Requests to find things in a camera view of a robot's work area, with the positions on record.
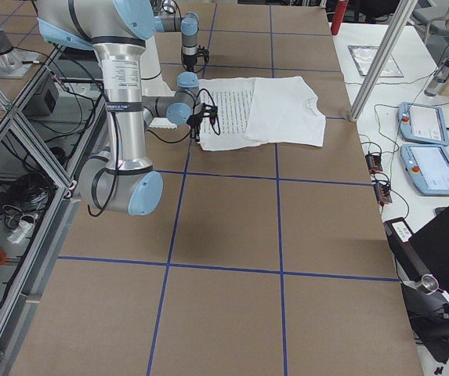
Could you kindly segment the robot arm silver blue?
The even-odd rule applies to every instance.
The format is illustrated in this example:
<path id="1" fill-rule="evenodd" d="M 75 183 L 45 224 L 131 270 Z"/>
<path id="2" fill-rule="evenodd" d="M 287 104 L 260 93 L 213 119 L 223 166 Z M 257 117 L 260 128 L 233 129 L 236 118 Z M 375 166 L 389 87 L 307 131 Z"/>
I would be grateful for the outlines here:
<path id="1" fill-rule="evenodd" d="M 198 62 L 203 61 L 205 67 L 209 60 L 209 50 L 198 43 L 199 17 L 196 13 L 188 12 L 184 16 L 156 16 L 154 18 L 156 32 L 176 32 L 181 35 L 180 58 L 185 71 L 199 73 L 195 70 Z"/>
<path id="2" fill-rule="evenodd" d="M 82 167 L 78 191 L 89 214 L 105 211 L 148 215 L 163 192 L 163 179 L 147 156 L 145 133 L 155 118 L 188 127 L 188 137 L 199 139 L 203 120 L 219 133 L 218 108 L 204 103 L 195 72 L 209 52 L 197 41 L 199 18 L 181 13 L 173 1 L 41 1 L 38 27 L 42 37 L 64 47 L 95 53 L 102 71 L 110 144 Z M 178 88 L 165 96 L 143 91 L 146 68 L 159 78 L 154 34 L 178 31 L 182 37 L 184 71 Z"/>

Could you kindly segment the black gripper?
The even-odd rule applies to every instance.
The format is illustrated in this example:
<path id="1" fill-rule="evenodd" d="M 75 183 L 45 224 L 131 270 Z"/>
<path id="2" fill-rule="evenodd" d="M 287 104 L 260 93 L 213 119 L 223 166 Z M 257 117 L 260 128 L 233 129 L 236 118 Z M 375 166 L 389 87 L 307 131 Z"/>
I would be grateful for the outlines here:
<path id="1" fill-rule="evenodd" d="M 207 66 L 210 60 L 210 52 L 201 45 L 182 46 L 181 63 L 185 71 L 194 71 L 199 60 L 203 60 L 201 71 Z"/>
<path id="2" fill-rule="evenodd" d="M 215 105 L 201 104 L 201 109 L 199 111 L 194 111 L 192 115 L 189 116 L 187 124 L 190 126 L 190 138 L 195 142 L 200 141 L 200 127 L 204 118 L 210 121 L 212 130 L 218 132 L 219 128 L 215 128 L 215 125 L 219 125 L 218 119 L 218 107 Z"/>

